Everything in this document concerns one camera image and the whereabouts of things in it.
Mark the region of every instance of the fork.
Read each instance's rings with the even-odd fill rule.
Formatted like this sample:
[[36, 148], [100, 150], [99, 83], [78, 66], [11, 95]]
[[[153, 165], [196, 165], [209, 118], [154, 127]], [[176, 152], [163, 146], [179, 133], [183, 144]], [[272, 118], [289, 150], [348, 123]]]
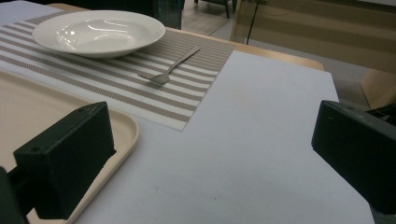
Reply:
[[155, 77], [145, 77], [145, 76], [141, 76], [145, 79], [150, 80], [152, 83], [157, 84], [159, 86], [165, 84], [166, 82], [169, 81], [169, 74], [170, 72], [176, 67], [178, 66], [180, 63], [184, 62], [186, 59], [190, 58], [190, 56], [192, 56], [195, 52], [197, 52], [200, 48], [195, 46], [194, 48], [192, 48], [189, 52], [187, 52], [186, 54], [184, 54], [183, 56], [181, 56], [181, 58], [179, 58], [176, 62], [174, 62], [169, 68], [168, 70], [166, 70], [164, 73], [159, 74]]

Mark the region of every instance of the tabletop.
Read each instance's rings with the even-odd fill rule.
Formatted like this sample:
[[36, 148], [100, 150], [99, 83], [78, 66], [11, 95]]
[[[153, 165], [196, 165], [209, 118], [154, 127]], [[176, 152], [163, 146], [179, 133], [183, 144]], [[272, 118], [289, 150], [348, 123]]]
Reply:
[[[2, 25], [58, 11], [0, 4]], [[311, 147], [320, 102], [337, 101], [331, 74], [239, 48], [182, 131], [131, 114], [137, 146], [77, 223], [374, 223]]]

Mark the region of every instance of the floor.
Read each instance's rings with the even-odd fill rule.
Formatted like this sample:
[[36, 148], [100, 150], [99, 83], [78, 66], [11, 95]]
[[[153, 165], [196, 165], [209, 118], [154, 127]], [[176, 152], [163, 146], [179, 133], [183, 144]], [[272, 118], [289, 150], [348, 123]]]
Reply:
[[[232, 10], [232, 3], [229, 2], [229, 9]], [[217, 17], [214, 20], [219, 20], [219, 17], [226, 18], [225, 8], [221, 5], [211, 4], [203, 1], [199, 1], [199, 4], [194, 4], [193, 0], [186, 0], [186, 5], [183, 11], [183, 18], [193, 15], [196, 20], [197, 18], [206, 18], [207, 15], [210, 17]], [[231, 12], [231, 18], [225, 21], [219, 28], [214, 29], [209, 35], [221, 39], [230, 39], [231, 31], [233, 27], [233, 13]], [[190, 26], [189, 31], [200, 33], [200, 26]], [[280, 46], [274, 46], [268, 43], [262, 43], [255, 40], [249, 40], [249, 45], [271, 49], [291, 55], [305, 57], [309, 59], [321, 62], [325, 70], [332, 74], [334, 86], [336, 88], [339, 100], [341, 103], [354, 106], [361, 110], [368, 110], [370, 107], [366, 101], [364, 93], [361, 89], [361, 79], [368, 72], [368, 68], [361, 67], [355, 64], [343, 63], [340, 61], [320, 57], [317, 55], [307, 54], [293, 49], [286, 49]], [[375, 224], [395, 224], [396, 216], [394, 215], [383, 215], [372, 209]]]

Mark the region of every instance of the white plate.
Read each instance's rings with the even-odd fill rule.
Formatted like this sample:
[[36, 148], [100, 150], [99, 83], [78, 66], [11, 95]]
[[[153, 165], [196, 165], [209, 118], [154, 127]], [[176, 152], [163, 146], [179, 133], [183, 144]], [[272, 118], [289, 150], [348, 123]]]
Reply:
[[41, 46], [89, 58], [115, 58], [159, 40], [165, 27], [137, 13], [113, 10], [65, 14], [40, 23], [33, 39]]

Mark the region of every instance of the black block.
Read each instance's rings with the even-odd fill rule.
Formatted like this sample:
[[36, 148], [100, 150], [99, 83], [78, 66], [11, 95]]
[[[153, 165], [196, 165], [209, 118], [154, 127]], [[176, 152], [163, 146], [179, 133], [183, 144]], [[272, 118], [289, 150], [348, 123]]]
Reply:
[[313, 149], [367, 202], [396, 213], [396, 127], [340, 103], [323, 101]]
[[18, 168], [38, 183], [40, 218], [68, 219], [115, 153], [105, 102], [83, 106], [14, 152]]

